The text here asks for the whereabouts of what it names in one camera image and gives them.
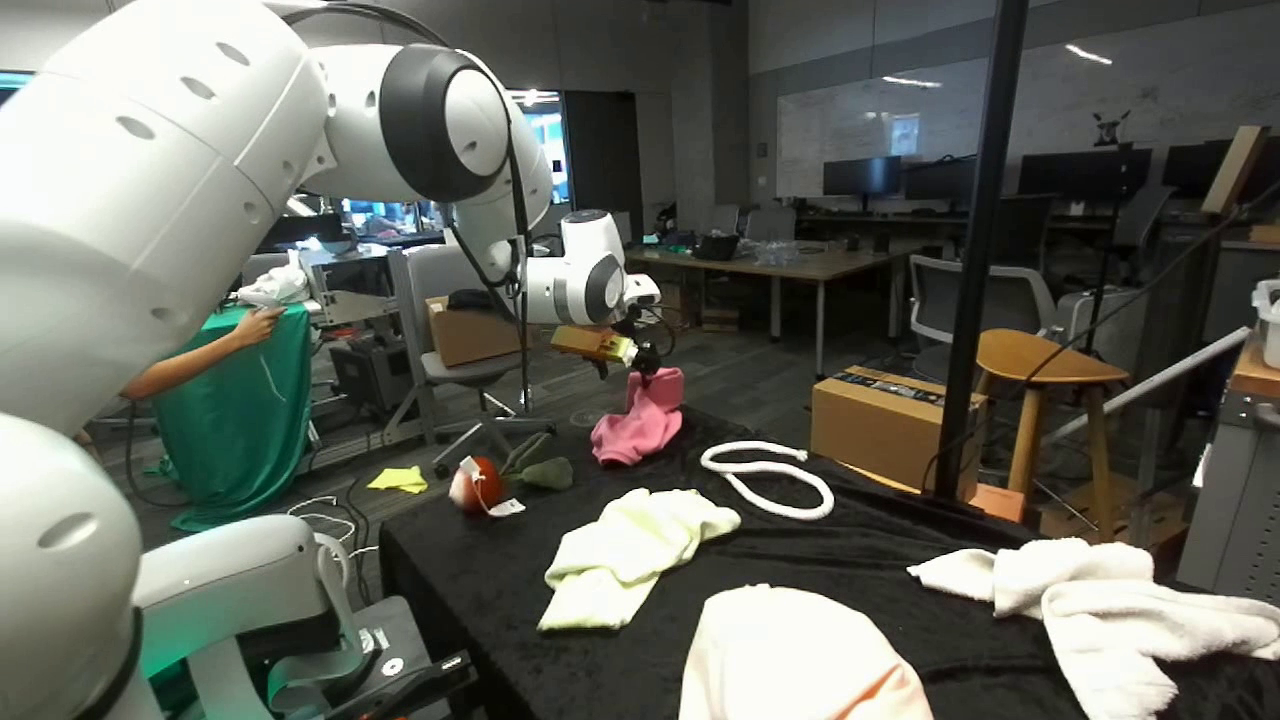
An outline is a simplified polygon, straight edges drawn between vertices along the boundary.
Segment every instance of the black table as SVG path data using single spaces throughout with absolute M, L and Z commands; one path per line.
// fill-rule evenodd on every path
M 902 573 L 952 547 L 995 547 L 1024 537 L 892 501 L 829 463 L 810 463 L 837 489 L 829 519 L 765 515 L 695 466 L 699 448 L 731 437 L 731 425 L 693 417 L 673 448 L 639 466 L 597 466 L 588 442 L 570 437 L 570 493 L 524 494 L 529 513 L 517 519 L 463 515 L 448 501 L 393 515 L 378 537 L 384 582 L 409 595 L 435 653 L 477 654 L 477 695 L 495 720 L 674 715 L 699 608 L 713 590 L 741 582 L 810 589 L 871 614 L 920 672 L 936 715 L 1078 715 L 1038 622 L 990 619 L 982 603 L 925 590 Z M 662 573 L 626 626 L 538 637 L 535 619 L 553 599 L 542 569 L 559 537 L 591 525 L 626 489 L 699 489 L 737 508 L 743 528 Z M 808 504 L 803 493 L 792 494 L 792 482 L 761 489 Z M 1175 685 L 1185 695 L 1173 715 L 1229 715 L 1219 704 L 1230 704 L 1235 715 L 1280 706 L 1280 672 L 1246 660 L 1190 665 L 1175 672 Z

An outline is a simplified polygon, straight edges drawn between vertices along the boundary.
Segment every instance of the yellow sticky note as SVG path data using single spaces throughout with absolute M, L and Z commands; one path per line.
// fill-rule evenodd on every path
M 418 494 L 426 493 L 426 479 L 418 466 L 384 466 L 367 489 L 395 489 L 395 493 Z

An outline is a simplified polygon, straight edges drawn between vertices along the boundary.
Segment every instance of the white towel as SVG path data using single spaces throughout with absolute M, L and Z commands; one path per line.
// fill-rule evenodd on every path
M 705 541 L 731 528 L 741 528 L 741 515 L 699 493 L 634 489 L 611 501 L 597 525 L 559 537 L 542 573 L 554 595 L 535 626 L 626 622 L 662 569 L 684 563 Z
M 796 589 L 715 590 L 695 619 L 681 720 L 928 720 L 914 666 L 882 630 Z
M 1280 654 L 1280 608 L 1173 590 L 1129 542 L 1031 541 L 1016 551 L 947 551 L 909 569 L 925 589 L 989 599 L 995 614 L 1035 614 L 1090 720 L 1149 720 L 1175 685 L 1156 660 L 1210 653 Z

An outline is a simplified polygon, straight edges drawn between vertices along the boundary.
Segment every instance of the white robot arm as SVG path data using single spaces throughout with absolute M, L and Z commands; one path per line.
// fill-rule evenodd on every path
M 542 214 L 548 163 L 477 54 L 312 53 L 260 0 L 130 0 L 90 23 L 0 106 L 3 710 L 76 715 L 111 698 L 136 665 L 130 603 L 158 622 L 169 599 L 269 573 L 251 555 L 193 563 L 193 542 L 138 563 L 129 504 L 54 431 L 196 332 L 294 189 L 441 200 L 487 279 L 554 277 L 566 303 L 531 301 L 531 318 L 623 312 L 614 239 L 519 262 L 512 239 Z M 241 610 L 219 626 L 262 619 L 251 599 Z

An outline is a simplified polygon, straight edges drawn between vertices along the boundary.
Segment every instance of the person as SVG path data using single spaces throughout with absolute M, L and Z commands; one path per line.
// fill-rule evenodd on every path
M 130 374 L 119 388 L 119 401 L 138 405 L 138 401 L 150 401 L 150 394 L 165 394 L 165 393 L 188 382 L 193 374 L 214 368 L 219 358 L 262 343 L 275 332 L 275 318 L 280 318 L 280 312 L 260 312 L 260 308 L 248 312 L 227 337 L 209 340 L 188 353 L 176 353 L 176 356 L 165 356 L 150 368 L 143 368 L 138 374 Z

